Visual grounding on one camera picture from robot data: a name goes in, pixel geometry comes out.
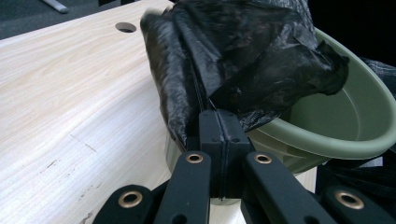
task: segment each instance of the brass grommet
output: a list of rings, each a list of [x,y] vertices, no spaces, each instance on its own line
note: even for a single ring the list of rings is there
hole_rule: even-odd
[[[134,198],[130,201],[128,196],[132,195]],[[119,198],[119,205],[123,208],[132,208],[140,204],[143,200],[143,195],[139,191],[131,190],[121,194]]]
[[[360,198],[346,191],[336,191],[335,199],[348,208],[359,210],[364,207],[364,202]]]
[[[190,154],[187,156],[187,161],[189,163],[200,163],[204,160],[204,157],[199,154]]]
[[[265,156],[265,155],[262,155],[262,154],[256,155],[254,157],[254,160],[259,162],[259,163],[261,163],[261,164],[268,164],[268,163],[271,163],[271,161],[272,161],[271,157]]]

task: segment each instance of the light wood grain surface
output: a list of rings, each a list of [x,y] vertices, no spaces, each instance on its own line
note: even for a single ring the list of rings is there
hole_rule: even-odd
[[[114,190],[170,177],[139,28],[148,7],[168,6],[141,1],[0,41],[0,223],[92,223]],[[314,173],[299,177],[309,189]],[[244,223],[238,206],[212,206],[211,223]]]

